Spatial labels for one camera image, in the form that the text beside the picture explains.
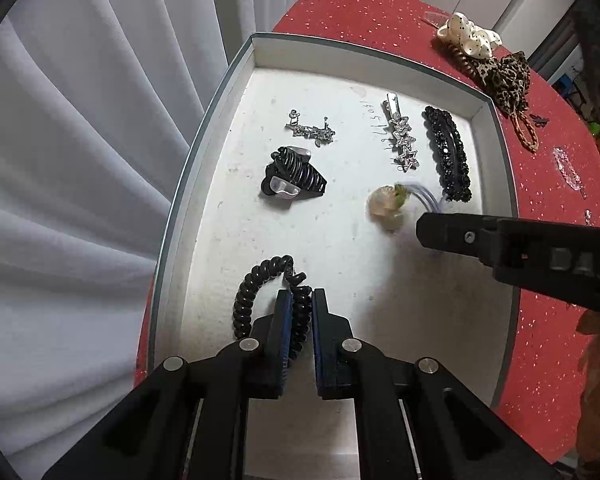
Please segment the white shallow tray box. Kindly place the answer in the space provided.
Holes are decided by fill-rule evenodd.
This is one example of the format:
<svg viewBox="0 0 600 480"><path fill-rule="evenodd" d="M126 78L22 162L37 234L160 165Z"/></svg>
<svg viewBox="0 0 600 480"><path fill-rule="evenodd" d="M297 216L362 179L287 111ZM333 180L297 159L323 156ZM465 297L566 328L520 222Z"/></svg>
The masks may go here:
<svg viewBox="0 0 600 480"><path fill-rule="evenodd" d="M394 162L382 101L395 93L416 139L419 167ZM239 283L266 258L291 255L329 309L387 356L441 362L484 403L498 405L513 351L516 289L478 260L423 248L425 205L410 198L399 227L372 220L370 194L422 186L441 202L422 113L447 110L460 132L472 199L446 212L513 217L515 185L492 101L440 70L345 42L255 34L240 49L204 115L174 195L148 328L147 359L213 356L233 339ZM312 154L323 196L261 192L280 146Z"/></svg>

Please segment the black claw hair clip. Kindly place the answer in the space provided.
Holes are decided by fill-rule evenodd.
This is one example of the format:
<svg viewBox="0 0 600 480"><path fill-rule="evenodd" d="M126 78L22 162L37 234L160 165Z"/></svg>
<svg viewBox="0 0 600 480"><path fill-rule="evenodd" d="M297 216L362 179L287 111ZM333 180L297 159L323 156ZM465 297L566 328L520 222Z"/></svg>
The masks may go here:
<svg viewBox="0 0 600 480"><path fill-rule="evenodd" d="M323 196L327 181L311 164L311 156L305 148L280 146L265 167L261 192L284 200Z"/></svg>

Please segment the leopard print scrunchie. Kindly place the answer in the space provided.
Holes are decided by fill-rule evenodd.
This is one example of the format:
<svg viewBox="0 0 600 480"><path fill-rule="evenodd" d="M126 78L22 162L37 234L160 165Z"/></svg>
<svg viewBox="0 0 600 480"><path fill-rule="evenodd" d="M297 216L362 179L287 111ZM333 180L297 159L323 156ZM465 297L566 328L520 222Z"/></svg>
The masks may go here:
<svg viewBox="0 0 600 480"><path fill-rule="evenodd" d="M483 89L505 116L517 116L528 110L530 67L524 52L485 60L479 66L478 74Z"/></svg>

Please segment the black beaded barrette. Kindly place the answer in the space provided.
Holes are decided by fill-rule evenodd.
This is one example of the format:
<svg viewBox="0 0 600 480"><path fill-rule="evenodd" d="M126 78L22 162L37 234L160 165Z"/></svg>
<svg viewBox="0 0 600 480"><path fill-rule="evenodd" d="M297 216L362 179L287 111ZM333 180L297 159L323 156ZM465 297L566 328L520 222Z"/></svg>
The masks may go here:
<svg viewBox="0 0 600 480"><path fill-rule="evenodd" d="M422 116L434 146L443 197L449 202L468 203L472 193L467 156L451 114L426 106Z"/></svg>

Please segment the white polka dot scrunchie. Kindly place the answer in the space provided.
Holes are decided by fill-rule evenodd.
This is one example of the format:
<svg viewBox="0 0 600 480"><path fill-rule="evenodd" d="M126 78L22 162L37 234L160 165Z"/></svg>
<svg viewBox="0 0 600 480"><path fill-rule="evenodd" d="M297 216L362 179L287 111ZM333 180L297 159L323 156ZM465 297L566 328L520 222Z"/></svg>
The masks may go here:
<svg viewBox="0 0 600 480"><path fill-rule="evenodd" d="M437 30L437 37L477 60L493 58L494 51L502 45L501 36L497 32L476 25L460 12L454 12L444 22Z"/></svg>

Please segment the white curtain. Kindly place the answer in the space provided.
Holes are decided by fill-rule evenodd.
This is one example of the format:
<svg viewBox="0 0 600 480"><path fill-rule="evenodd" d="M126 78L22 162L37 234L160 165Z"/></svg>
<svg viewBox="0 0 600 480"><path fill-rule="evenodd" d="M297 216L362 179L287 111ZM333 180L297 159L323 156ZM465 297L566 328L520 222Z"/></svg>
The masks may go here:
<svg viewBox="0 0 600 480"><path fill-rule="evenodd" d="M17 0L0 25L0 450L37 479L132 388L190 144L297 0Z"/></svg>

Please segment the silver rhinestone hair clip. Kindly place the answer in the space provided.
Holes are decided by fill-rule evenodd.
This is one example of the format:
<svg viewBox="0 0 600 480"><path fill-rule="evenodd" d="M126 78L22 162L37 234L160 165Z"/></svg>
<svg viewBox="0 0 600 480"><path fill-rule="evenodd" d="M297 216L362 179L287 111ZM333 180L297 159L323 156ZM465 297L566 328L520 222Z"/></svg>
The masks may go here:
<svg viewBox="0 0 600 480"><path fill-rule="evenodd" d="M387 118L387 130L391 136L392 150L396 157L394 162L403 172L416 170L419 167L417 151L414 149L416 139L411 135L412 127L408 117L400 109L399 98L395 93L387 93L382 101L382 109Z"/></svg>

